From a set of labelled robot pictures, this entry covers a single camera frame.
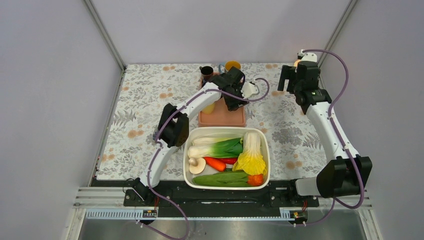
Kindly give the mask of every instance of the metal floor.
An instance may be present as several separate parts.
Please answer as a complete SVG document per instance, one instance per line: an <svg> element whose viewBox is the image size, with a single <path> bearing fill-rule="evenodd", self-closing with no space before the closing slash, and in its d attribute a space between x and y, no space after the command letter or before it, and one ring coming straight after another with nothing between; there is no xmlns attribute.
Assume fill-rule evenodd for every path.
<svg viewBox="0 0 424 240"><path fill-rule="evenodd" d="M322 218L320 210L309 211L310 220ZM152 227L180 238L185 233L183 220L157 220ZM165 240L166 238L140 228L131 220L85 219L80 240ZM189 240L366 240L360 216L355 210L334 210L325 221L317 225L294 228L286 221L196 220L190 221Z"/></svg>

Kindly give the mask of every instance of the white wall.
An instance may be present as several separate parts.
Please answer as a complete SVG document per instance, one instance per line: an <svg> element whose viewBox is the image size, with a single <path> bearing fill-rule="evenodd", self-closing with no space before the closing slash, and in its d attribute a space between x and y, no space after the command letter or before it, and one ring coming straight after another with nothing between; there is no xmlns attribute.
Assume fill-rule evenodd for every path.
<svg viewBox="0 0 424 240"><path fill-rule="evenodd" d="M424 230L424 1L359 1L334 52L350 82L338 119L373 169L367 188L385 240L422 239ZM322 68L336 97L343 68L330 56Z"/></svg>
<svg viewBox="0 0 424 240"><path fill-rule="evenodd" d="M59 239L120 70L82 0L0 3L0 239Z"/></svg>
<svg viewBox="0 0 424 240"><path fill-rule="evenodd" d="M323 48L349 0L94 0L126 64L285 63Z"/></svg>

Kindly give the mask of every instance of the mug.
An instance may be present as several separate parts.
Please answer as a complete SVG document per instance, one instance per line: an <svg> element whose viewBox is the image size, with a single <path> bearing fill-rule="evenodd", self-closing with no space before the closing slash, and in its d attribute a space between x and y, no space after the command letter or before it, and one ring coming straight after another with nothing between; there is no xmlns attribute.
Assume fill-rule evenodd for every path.
<svg viewBox="0 0 424 240"><path fill-rule="evenodd" d="M199 69L201 73L201 86L203 87L214 75L214 69L211 66L200 66Z"/></svg>
<svg viewBox="0 0 424 240"><path fill-rule="evenodd" d="M227 61L225 64L221 63L218 65L218 71L220 74L223 73L223 71L221 70L221 66L224 67L224 73L228 73L228 71L232 68L235 67L236 69L242 69L242 65L238 62L238 61Z"/></svg>

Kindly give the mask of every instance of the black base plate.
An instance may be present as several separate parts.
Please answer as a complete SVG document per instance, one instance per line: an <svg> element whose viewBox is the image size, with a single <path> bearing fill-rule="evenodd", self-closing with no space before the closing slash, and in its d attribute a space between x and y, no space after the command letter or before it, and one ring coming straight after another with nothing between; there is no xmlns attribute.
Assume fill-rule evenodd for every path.
<svg viewBox="0 0 424 240"><path fill-rule="evenodd" d="M318 207L318 200L312 196L303 198L302 201L287 199L287 188L290 181L270 181L259 190L205 190L192 188L185 181L161 181L154 189L159 194L169 197L177 203L187 217L192 218L240 218L240 217L280 217L281 207L303 206L307 200L308 207ZM148 205L135 194L132 189L127 189L123 205L126 207L153 207L154 201ZM158 217L181 217L178 209L164 199L159 199Z"/></svg>

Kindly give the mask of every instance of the leafy green vegetable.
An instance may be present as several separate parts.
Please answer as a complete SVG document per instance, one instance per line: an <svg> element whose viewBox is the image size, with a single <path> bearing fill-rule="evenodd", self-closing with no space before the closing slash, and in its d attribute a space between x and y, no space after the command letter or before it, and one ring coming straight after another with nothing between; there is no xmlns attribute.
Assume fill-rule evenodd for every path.
<svg viewBox="0 0 424 240"><path fill-rule="evenodd" d="M251 187L247 181L248 174L243 170L223 171L193 178L195 184L209 187Z"/></svg>
<svg viewBox="0 0 424 240"><path fill-rule="evenodd" d="M193 145L188 148L189 158L212 157L217 159L238 158L243 152L241 138L233 138L207 145Z"/></svg>

